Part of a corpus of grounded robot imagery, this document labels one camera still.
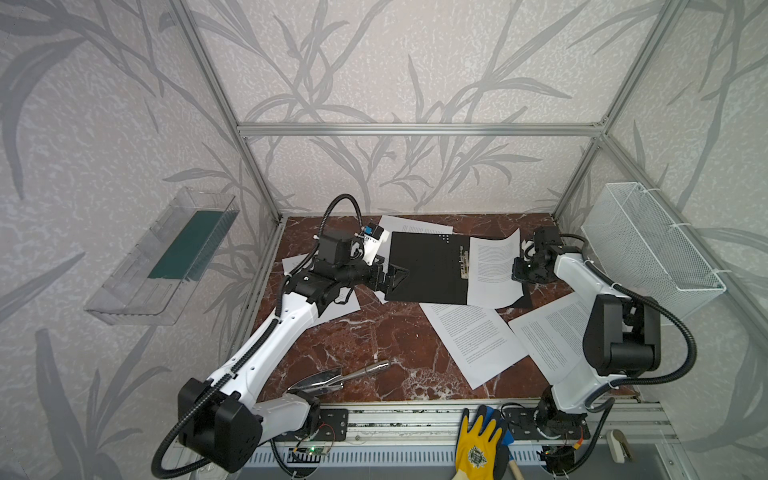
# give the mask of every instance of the work glove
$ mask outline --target work glove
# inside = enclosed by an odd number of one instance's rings
[[[498,410],[481,405],[469,428],[469,410],[462,413],[462,426],[456,442],[456,475],[454,480],[493,480],[499,441],[506,433],[506,424]],[[483,429],[485,418],[490,415]]]

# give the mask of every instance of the black clipboard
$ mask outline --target black clipboard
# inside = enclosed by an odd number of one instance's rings
[[[469,279],[462,278],[462,252],[469,253],[469,235],[392,232],[389,248],[389,292],[399,302],[467,304]],[[523,297],[511,306],[532,308],[523,283]]]

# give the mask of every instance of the white basket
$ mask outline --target white basket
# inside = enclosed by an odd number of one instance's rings
[[[611,279],[681,319],[726,289],[642,184],[605,184],[581,229]]]

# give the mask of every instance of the marble tabletop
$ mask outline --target marble tabletop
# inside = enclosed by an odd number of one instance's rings
[[[554,225],[549,214],[404,215],[406,218],[452,225],[454,233],[480,237],[507,237],[520,229],[521,238],[533,230]],[[364,217],[363,224],[379,217]],[[254,329],[274,308],[277,287],[283,277],[281,260],[312,248],[318,217],[291,217],[277,251],[269,283]],[[331,217],[327,227],[354,230],[354,217]],[[568,295],[562,281],[531,288],[534,308]],[[306,376],[341,366],[344,373],[388,359],[392,367],[377,376],[348,382],[338,392],[323,396],[323,403],[378,402],[416,399],[487,399],[538,397],[548,382],[531,357],[506,369],[483,386],[471,389],[448,351],[429,324],[418,303],[381,304],[364,286],[356,288],[360,311],[308,329],[293,344],[272,376],[260,399],[281,396],[287,387]],[[532,309],[497,310],[506,321]]]

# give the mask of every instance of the paper sheet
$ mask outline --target paper sheet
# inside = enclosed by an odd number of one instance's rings
[[[303,260],[304,257],[306,257],[306,253],[303,255],[296,255],[295,257],[283,258],[283,272],[288,273],[293,270],[296,265],[301,263],[301,260]],[[343,302],[348,292],[348,288],[342,288],[336,301]],[[344,305],[331,303],[328,305],[328,308],[326,308],[326,311],[323,312],[320,318],[315,320],[315,323],[313,323],[312,326],[317,326],[329,320],[349,315],[350,313],[356,312],[358,310],[360,310],[360,303],[357,301],[357,293],[353,291],[352,295],[349,296],[349,302]]]
[[[473,390],[528,355],[494,310],[442,303],[419,305]]]
[[[577,293],[571,293],[509,323],[551,385],[584,356],[581,341],[591,310]]]
[[[389,215],[382,215],[381,220],[379,220],[379,226],[390,232],[453,233],[453,227],[450,227],[449,225],[410,220],[408,218],[391,217]],[[391,239],[392,235],[389,235],[389,240],[379,245],[379,252],[377,253],[377,255],[384,257],[384,271],[389,267],[389,247],[391,245]],[[375,294],[376,298],[381,300],[381,303],[387,303],[387,300],[384,300],[384,293],[375,292]]]
[[[511,278],[520,256],[520,229],[503,240],[469,240],[467,305],[503,308],[523,296],[520,282]]]

